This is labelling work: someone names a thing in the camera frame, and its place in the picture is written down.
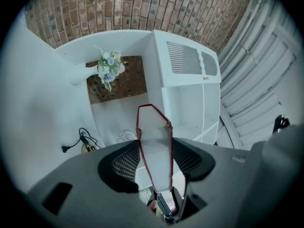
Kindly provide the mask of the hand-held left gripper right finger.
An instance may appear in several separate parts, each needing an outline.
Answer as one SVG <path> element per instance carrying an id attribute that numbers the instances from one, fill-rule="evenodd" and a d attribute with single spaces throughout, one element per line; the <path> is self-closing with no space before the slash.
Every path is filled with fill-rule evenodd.
<path id="1" fill-rule="evenodd" d="M 186 182 L 203 180 L 216 164 L 211 154 L 179 138 L 173 138 L 173 158 Z"/>

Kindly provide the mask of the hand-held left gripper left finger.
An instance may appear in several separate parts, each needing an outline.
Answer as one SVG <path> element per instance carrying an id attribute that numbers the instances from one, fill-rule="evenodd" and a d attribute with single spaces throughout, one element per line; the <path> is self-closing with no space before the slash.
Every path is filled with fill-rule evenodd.
<path id="1" fill-rule="evenodd" d="M 139 187 L 135 175 L 140 162 L 138 141 L 113 145 L 114 151 L 99 162 L 97 171 L 100 179 L 112 190 L 123 193 L 137 193 Z"/>

